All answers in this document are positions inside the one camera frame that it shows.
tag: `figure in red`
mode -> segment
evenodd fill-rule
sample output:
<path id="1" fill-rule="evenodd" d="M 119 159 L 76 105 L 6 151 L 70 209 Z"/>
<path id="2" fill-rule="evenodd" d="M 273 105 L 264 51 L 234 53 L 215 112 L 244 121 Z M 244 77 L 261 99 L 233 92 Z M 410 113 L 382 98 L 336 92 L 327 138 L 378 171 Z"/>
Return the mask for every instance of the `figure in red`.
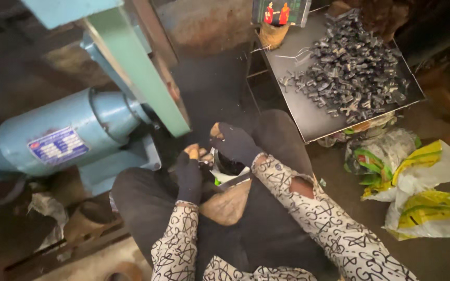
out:
<path id="1" fill-rule="evenodd" d="M 280 10 L 279 24 L 286 24 L 289 18 L 289 7 L 284 3 L 284 7 Z"/>
<path id="2" fill-rule="evenodd" d="M 265 17 L 263 19 L 264 22 L 271 24 L 273 20 L 273 15 L 280 13 L 280 11 L 273 11 L 272 9 L 273 3 L 270 2 L 265 10 Z"/>

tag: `black pants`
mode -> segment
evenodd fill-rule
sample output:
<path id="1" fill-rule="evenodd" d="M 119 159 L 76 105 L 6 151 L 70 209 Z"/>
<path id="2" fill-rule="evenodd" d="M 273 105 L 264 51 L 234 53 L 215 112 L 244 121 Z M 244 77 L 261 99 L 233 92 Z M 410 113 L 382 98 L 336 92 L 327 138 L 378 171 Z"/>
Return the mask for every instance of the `black pants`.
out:
<path id="1" fill-rule="evenodd" d="M 298 130 L 283 111 L 264 112 L 253 139 L 266 153 L 299 173 L 312 168 Z M 114 201 L 136 244 L 152 265 L 151 248 L 170 219 L 178 187 L 141 168 L 121 172 L 112 189 Z M 260 265 L 290 266 L 310 271 L 319 281 L 336 280 L 337 270 L 270 191 L 254 178 L 242 218 L 224 227 L 199 215 L 196 279 L 217 255 L 240 271 Z"/>

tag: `pile of metal parts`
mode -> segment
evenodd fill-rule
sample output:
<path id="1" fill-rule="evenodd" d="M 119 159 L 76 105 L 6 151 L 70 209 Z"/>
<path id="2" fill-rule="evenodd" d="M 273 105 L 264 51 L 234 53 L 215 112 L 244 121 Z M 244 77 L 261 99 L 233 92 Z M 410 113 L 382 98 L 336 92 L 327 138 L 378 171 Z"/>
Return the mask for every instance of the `pile of metal parts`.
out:
<path id="1" fill-rule="evenodd" d="M 386 112 L 385 104 L 403 105 L 409 82 L 397 75 L 401 53 L 363 29 L 359 10 L 328 16 L 327 25 L 326 36 L 308 51 L 316 63 L 279 83 L 287 87 L 293 81 L 297 93 L 333 117 L 344 114 L 347 124 Z"/>

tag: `white patterned sleeve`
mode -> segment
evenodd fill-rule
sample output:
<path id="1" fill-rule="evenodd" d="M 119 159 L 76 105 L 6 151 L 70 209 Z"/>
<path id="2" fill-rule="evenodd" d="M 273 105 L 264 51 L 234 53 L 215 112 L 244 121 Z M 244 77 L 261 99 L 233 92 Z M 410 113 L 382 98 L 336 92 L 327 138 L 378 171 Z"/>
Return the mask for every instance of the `white patterned sleeve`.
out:
<path id="1" fill-rule="evenodd" d="M 152 281 L 194 281 L 198 215 L 196 205 L 177 201 L 164 236 L 152 246 Z"/>
<path id="2" fill-rule="evenodd" d="M 271 155 L 260 154 L 257 159 L 260 156 L 266 156 L 266 160 L 253 165 L 253 174 L 324 249 L 345 280 L 417 280 L 390 255 L 374 233 L 329 198 L 313 177 L 298 174 Z M 314 199 L 290 191 L 295 176 L 313 184 Z"/>

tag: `jute bag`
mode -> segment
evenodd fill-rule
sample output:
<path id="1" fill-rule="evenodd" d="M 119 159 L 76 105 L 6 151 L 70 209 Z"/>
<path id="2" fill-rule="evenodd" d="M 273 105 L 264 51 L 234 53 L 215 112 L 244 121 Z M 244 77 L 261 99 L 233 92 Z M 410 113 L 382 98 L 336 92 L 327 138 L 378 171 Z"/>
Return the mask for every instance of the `jute bag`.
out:
<path id="1" fill-rule="evenodd" d="M 259 30 L 259 40 L 261 41 L 262 47 L 266 48 L 270 46 L 267 48 L 270 50 L 278 48 L 288 32 L 289 26 L 289 24 L 285 24 L 278 28 L 266 22 L 262 22 Z"/>

